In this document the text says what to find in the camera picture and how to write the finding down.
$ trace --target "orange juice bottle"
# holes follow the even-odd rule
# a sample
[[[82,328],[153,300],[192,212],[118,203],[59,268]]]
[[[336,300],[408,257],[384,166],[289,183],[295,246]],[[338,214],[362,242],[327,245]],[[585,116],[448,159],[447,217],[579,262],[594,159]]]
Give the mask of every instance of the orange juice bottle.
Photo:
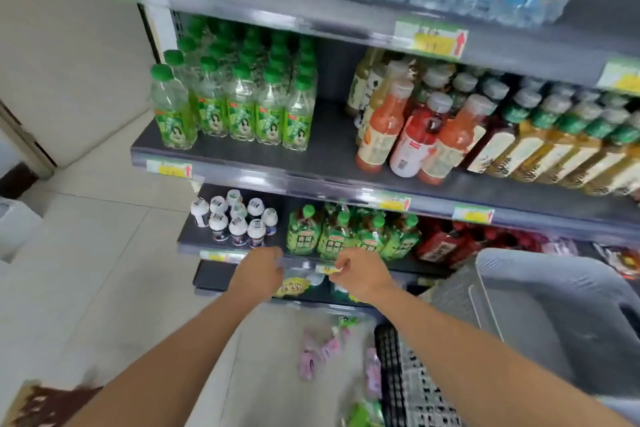
[[[467,148],[474,141],[476,124],[494,110],[495,103],[485,96],[469,96],[458,115],[442,127],[436,143],[418,172],[418,178],[427,184],[440,184],[462,162]]]
[[[404,125],[403,110],[413,91],[411,80],[395,80],[369,120],[369,128],[356,154],[356,165],[366,172],[380,172]]]

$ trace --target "red arrow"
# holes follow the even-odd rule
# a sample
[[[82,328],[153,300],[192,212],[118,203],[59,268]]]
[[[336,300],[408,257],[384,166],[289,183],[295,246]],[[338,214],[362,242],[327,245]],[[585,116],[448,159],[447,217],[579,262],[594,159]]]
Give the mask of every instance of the red arrow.
[[[453,56],[456,58],[460,57],[460,53],[462,52],[462,48],[465,47],[465,42],[467,41],[467,36],[464,32],[460,32],[458,37],[456,38],[456,49],[453,51]]]

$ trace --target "store shelf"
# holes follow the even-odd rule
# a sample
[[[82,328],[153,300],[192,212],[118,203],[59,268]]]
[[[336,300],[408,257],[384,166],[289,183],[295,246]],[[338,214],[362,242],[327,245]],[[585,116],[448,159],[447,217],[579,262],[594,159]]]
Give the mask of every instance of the store shelf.
[[[236,266],[218,262],[201,261],[193,278],[196,290],[223,292],[226,291]],[[378,314],[376,309],[365,303],[357,303],[338,298],[331,293],[331,284],[326,278],[317,287],[310,287],[299,296],[285,296],[282,299],[271,299],[276,304],[299,304],[307,307],[328,307],[336,314],[367,312]]]
[[[322,201],[379,207],[387,192],[395,192],[411,199],[412,212],[437,218],[451,218],[465,204],[489,206],[495,209],[496,226],[640,245],[640,210],[629,197],[589,197],[578,190],[459,169],[440,186],[399,178],[386,165],[379,174],[369,174],[355,165],[354,134],[353,123],[337,105],[319,100],[306,152],[206,135],[192,149],[176,151],[162,145],[152,121],[132,145],[131,158],[143,169],[149,161],[187,162],[195,180]]]
[[[200,192],[199,197],[211,201],[214,196],[226,196],[229,187],[205,184]],[[293,255],[287,251],[287,223],[289,214],[300,209],[305,204],[310,203],[309,199],[301,199],[299,197],[284,197],[277,194],[266,194],[264,192],[256,192],[241,189],[245,203],[248,203],[253,197],[260,197],[268,208],[274,208],[278,213],[279,224],[275,235],[266,237],[265,245],[279,246],[284,250],[285,255],[282,263],[285,267],[298,269],[316,269],[316,266],[332,266],[333,262],[323,261],[317,253],[311,255]],[[317,208],[322,206],[321,202],[311,201]],[[211,230],[208,228],[199,228],[195,220],[189,216],[182,227],[180,236],[178,237],[178,252],[199,255],[201,259],[209,261],[239,263],[246,253],[251,250],[249,244],[244,246],[235,246],[230,239],[223,242],[217,242],[211,237]],[[404,257],[404,259],[389,261],[387,266],[394,278],[403,283],[417,283],[418,277],[443,278],[451,275],[451,271],[444,266],[422,262],[412,255]]]
[[[612,57],[640,56],[633,0],[572,0],[564,16],[537,30],[506,28],[382,0],[138,0],[274,28],[402,49],[398,17],[444,20],[469,30],[461,61],[548,80],[595,86]]]

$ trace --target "hand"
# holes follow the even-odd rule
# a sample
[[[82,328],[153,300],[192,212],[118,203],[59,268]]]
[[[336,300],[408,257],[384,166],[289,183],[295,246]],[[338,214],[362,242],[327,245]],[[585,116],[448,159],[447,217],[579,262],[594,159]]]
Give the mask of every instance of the hand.
[[[280,257],[280,247],[253,248],[236,267],[228,292],[246,298],[253,307],[271,299],[284,277],[284,270],[278,265]]]
[[[340,272],[331,274],[329,280],[347,289],[359,301],[372,304],[380,291],[397,287],[380,255],[363,248],[342,250],[335,267]]]

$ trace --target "shelf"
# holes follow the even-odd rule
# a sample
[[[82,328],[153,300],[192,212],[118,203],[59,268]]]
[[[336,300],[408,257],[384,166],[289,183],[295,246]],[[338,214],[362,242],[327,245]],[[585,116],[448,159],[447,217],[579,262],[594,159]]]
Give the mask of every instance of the shelf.
[[[463,63],[591,87],[608,59],[640,56],[640,10],[629,2],[633,0],[572,0],[555,24],[536,30],[507,28],[382,0],[138,1],[399,50],[410,42],[394,38],[396,20],[420,15],[468,29]]]
[[[216,185],[205,184],[200,192],[199,197],[211,201],[214,196],[226,196],[229,187],[221,187]],[[316,266],[333,265],[333,262],[324,261],[317,253],[311,255],[293,255],[287,251],[287,223],[289,214],[310,203],[309,199],[301,199],[297,197],[283,197],[277,194],[266,194],[264,192],[255,192],[251,190],[241,189],[243,200],[248,203],[253,197],[260,197],[265,207],[274,208],[278,213],[278,228],[275,235],[266,237],[265,245],[279,246],[285,255],[282,263],[285,267],[299,269],[315,269]],[[311,201],[319,208],[322,203]],[[243,246],[235,246],[230,239],[223,242],[217,242],[211,237],[211,230],[208,228],[200,228],[196,224],[193,217],[188,216],[182,227],[180,236],[178,237],[178,252],[199,255],[201,259],[208,261],[239,263],[246,253],[251,250],[249,244]],[[388,269],[394,275],[394,278],[403,283],[416,283],[418,277],[444,278],[451,275],[451,271],[444,266],[430,264],[415,259],[412,255],[404,257],[404,259],[387,262]]]
[[[131,159],[143,169],[164,159],[187,162],[195,180],[360,206],[379,207],[387,192],[395,192],[411,199],[410,211],[437,218],[451,219],[456,206],[464,204],[489,206],[495,209],[495,226],[608,245],[640,245],[640,210],[629,197],[590,197],[579,190],[459,169],[440,186],[399,178],[387,165],[369,174],[355,165],[354,135],[355,127],[341,109],[319,100],[306,152],[206,135],[199,135],[190,150],[177,151],[163,146],[152,121],[132,145]]]
[[[193,278],[196,289],[223,292],[226,291],[236,266],[218,262],[201,261]],[[295,303],[306,307],[328,307],[336,314],[350,314],[353,312],[365,312],[379,315],[376,309],[364,303],[356,303],[342,298],[337,298],[331,293],[331,284],[325,278],[317,287],[310,287],[299,296],[285,296],[282,299],[271,299],[275,304]]]

